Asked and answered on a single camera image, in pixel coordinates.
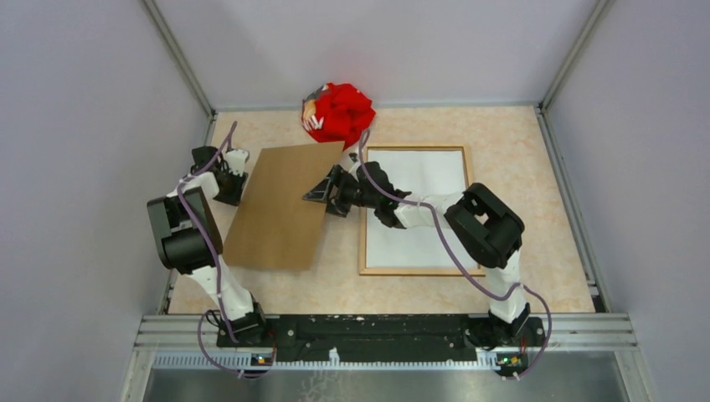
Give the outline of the brown backing board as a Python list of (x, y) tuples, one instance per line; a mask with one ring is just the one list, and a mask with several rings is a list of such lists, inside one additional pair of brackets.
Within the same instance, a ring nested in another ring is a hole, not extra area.
[(303, 196), (342, 152), (342, 142), (262, 149), (224, 240), (225, 262), (261, 271), (309, 270), (326, 206)]

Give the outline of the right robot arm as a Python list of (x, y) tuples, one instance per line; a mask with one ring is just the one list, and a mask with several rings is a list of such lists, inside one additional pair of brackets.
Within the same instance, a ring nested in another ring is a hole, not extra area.
[(371, 209), (394, 229), (431, 227), (441, 240), (449, 229), (485, 271), (491, 335), (513, 345), (525, 333), (530, 305), (520, 273), (522, 219), (482, 183), (453, 194), (420, 195), (396, 188), (378, 162), (334, 165), (303, 200), (325, 204), (328, 214), (346, 217), (352, 207)]

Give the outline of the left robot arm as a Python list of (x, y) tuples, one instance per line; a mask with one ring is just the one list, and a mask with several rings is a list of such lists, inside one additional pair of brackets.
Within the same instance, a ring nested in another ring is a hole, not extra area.
[(147, 203), (158, 256), (169, 270), (187, 276), (218, 307), (225, 345), (258, 346), (268, 336), (260, 304), (240, 285), (223, 258), (224, 244), (209, 207), (213, 199), (237, 206), (248, 178), (248, 151), (198, 147), (194, 164), (175, 189)]

